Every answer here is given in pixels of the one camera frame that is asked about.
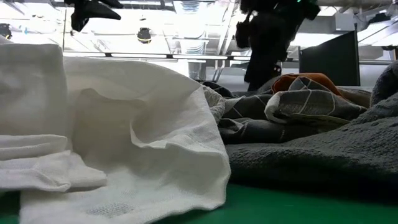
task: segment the orange cloth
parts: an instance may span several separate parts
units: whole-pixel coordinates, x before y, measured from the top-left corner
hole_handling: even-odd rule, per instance
[[[341,95],[341,93],[338,91],[338,89],[336,88],[335,84],[333,84],[333,82],[326,75],[324,75],[322,73],[300,73],[300,74],[282,75],[272,85],[272,91],[274,93],[277,93],[279,91],[287,91],[289,89],[289,86],[293,83],[293,81],[297,77],[309,78],[309,79],[323,85],[324,87],[328,88],[334,94],[343,97]]]

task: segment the green mat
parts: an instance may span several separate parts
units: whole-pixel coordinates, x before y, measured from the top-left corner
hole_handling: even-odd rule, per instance
[[[17,224],[18,201],[17,193],[0,198],[0,224]],[[398,207],[229,185],[224,207],[212,212],[194,211],[158,223],[396,224]]]

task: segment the computer monitor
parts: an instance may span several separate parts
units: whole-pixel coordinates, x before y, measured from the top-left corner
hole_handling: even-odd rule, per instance
[[[355,31],[301,50],[298,60],[300,73],[323,73],[337,86],[361,85]]]

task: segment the gray towel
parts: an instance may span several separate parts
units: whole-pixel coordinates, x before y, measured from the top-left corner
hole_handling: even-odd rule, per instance
[[[280,144],[227,145],[231,180],[398,187],[397,77],[394,62],[377,81],[370,109],[336,130]]]

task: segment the white cloth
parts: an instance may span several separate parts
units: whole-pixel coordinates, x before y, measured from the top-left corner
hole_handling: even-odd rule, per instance
[[[50,50],[42,48],[27,52],[40,58]],[[228,157],[198,83],[142,62],[65,58],[64,66],[66,137],[108,183],[65,194],[22,192],[21,224],[148,223],[224,204]]]
[[[64,192],[106,184],[103,172],[68,150],[67,86],[58,46],[0,44],[0,102],[1,190]]]

